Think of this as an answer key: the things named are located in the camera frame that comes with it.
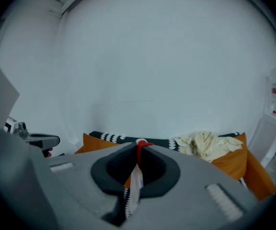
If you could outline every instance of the crumpled cloth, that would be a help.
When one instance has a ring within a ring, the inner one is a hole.
[[[230,151],[242,149],[243,142],[232,137],[218,137],[212,133],[198,132],[184,135],[174,140],[183,154],[193,155],[205,161],[212,162]]]

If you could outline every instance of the orange pillow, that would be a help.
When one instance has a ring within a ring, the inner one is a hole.
[[[83,142],[84,142],[84,145],[75,153],[96,151],[96,150],[101,150],[104,148],[110,148],[110,147],[119,145],[110,141],[105,141],[93,136],[89,136],[87,134],[83,135]]]
[[[247,144],[245,133],[236,136],[236,139],[243,142],[242,149],[229,152],[223,157],[215,159],[212,164],[224,171],[226,174],[232,178],[239,180],[244,177],[246,172],[247,163]]]

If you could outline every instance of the white wall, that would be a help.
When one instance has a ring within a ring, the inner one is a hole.
[[[83,0],[64,30],[63,112],[77,137],[206,130],[250,140],[274,38],[246,0]]]
[[[50,0],[16,0],[2,29],[0,67],[19,91],[10,116],[24,121],[31,133],[58,135],[53,154],[74,152],[66,138],[56,90],[55,40],[61,19],[49,12]]]

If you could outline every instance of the beige cloth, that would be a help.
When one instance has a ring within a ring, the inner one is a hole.
[[[194,155],[205,161],[212,162],[230,151],[241,149],[243,142],[232,137],[218,137],[212,133],[198,132],[185,135],[174,140],[183,154]]]

